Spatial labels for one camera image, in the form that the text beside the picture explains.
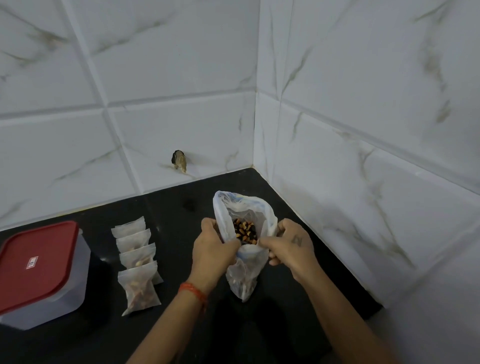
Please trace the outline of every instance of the red lid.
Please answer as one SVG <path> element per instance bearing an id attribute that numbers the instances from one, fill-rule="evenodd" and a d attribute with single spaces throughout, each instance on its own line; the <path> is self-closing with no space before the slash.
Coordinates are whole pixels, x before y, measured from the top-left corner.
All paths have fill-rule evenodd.
<path id="1" fill-rule="evenodd" d="M 43 300 L 68 281 L 78 236 L 65 221 L 10 237 L 0 250 L 0 315 Z"/>

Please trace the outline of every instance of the tattoo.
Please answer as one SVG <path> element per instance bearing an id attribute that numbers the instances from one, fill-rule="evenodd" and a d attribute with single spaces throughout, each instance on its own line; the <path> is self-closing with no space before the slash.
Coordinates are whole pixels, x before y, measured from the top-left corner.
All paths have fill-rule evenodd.
<path id="1" fill-rule="evenodd" d="M 292 239 L 292 244 L 296 244 L 298 246 L 301 246 L 301 241 L 303 240 L 303 238 L 301 238 L 300 236 L 298 235 L 295 235 Z"/>

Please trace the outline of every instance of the plastic bag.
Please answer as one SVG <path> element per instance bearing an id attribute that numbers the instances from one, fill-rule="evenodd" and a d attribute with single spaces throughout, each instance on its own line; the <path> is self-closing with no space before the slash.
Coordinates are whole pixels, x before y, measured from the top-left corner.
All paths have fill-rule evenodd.
<path id="1" fill-rule="evenodd" d="M 146 229 L 145 225 L 145 218 L 142 216 L 141 218 L 128 222 L 123 225 L 117 225 L 116 227 L 112 228 L 112 234 L 115 238 L 123 238 L 125 236 L 129 236 L 135 234 L 136 232 L 142 231 Z"/>
<path id="2" fill-rule="evenodd" d="M 155 272 L 157 264 L 153 261 L 118 273 L 118 281 L 127 295 L 127 309 L 122 316 L 161 304 L 152 283 Z"/>
<path id="3" fill-rule="evenodd" d="M 235 239 L 235 228 L 232 220 L 252 221 L 259 238 L 275 236 L 278 219 L 271 206 L 261 198 L 248 197 L 233 192 L 217 191 L 213 198 L 215 219 L 224 242 Z M 257 276 L 268 260 L 268 249 L 257 245 L 242 245 L 237 252 L 237 262 L 227 269 L 227 281 L 232 292 L 247 301 L 255 286 Z"/>
<path id="4" fill-rule="evenodd" d="M 148 245 L 152 233 L 150 229 L 117 239 L 117 248 L 120 253 L 131 252 L 132 250 Z"/>
<path id="5" fill-rule="evenodd" d="M 120 263 L 127 269 L 144 266 L 145 264 L 153 262 L 153 257 L 156 252 L 155 244 L 148 244 L 141 248 L 132 250 L 130 252 L 120 254 Z M 155 272 L 152 283 L 162 283 L 163 279 L 158 272 Z"/>

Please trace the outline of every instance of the granite countertop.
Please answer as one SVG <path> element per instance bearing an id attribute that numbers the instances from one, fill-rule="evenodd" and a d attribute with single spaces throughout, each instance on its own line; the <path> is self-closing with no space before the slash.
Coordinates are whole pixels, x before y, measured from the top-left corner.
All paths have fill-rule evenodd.
<path id="1" fill-rule="evenodd" d="M 263 198 L 279 219 L 302 224 L 324 271 L 360 315 L 368 318 L 381 308 L 258 172 L 245 169 L 1 231 L 3 242 L 19 231 L 75 220 L 93 254 L 83 305 L 28 331 L 0 326 L 0 363 L 125 363 L 188 277 L 193 241 L 202 218 L 214 217 L 217 190 Z M 165 280 L 156 286 L 162 305 L 121 317 L 126 297 L 117 273 L 124 268 L 110 228 L 140 216 L 152 232 Z M 329 350 L 302 287 L 285 266 L 267 264 L 246 303 L 233 295 L 225 277 L 220 280 L 180 362 L 316 363 Z"/>

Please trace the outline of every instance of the transparent container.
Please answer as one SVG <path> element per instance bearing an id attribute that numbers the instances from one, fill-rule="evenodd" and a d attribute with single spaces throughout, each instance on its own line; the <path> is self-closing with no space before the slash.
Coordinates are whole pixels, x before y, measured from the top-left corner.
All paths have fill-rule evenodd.
<path id="1" fill-rule="evenodd" d="M 0 251 L 0 323 L 27 330 L 79 308 L 89 263 L 74 221 L 9 238 Z"/>

